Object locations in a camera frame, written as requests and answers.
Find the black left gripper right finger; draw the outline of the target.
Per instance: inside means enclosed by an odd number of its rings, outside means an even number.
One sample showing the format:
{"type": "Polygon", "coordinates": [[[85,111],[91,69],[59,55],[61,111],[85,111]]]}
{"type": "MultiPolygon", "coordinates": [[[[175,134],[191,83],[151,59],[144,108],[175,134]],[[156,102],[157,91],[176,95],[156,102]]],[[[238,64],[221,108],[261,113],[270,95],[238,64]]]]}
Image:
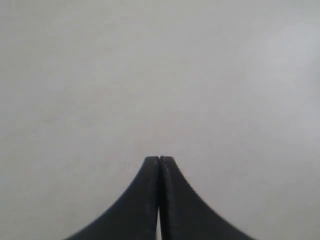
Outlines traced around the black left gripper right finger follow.
{"type": "Polygon", "coordinates": [[[214,212],[193,190],[175,159],[159,159],[159,214],[163,240],[251,240],[214,212]]]}

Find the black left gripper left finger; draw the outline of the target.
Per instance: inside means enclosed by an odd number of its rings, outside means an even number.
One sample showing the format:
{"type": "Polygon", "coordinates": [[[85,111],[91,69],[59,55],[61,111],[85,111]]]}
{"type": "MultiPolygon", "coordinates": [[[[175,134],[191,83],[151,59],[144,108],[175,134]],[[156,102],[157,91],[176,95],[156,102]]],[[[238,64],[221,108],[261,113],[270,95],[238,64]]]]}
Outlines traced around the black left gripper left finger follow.
{"type": "Polygon", "coordinates": [[[157,156],[146,157],[137,175],[100,217],[69,240],[155,240],[158,218],[157,156]]]}

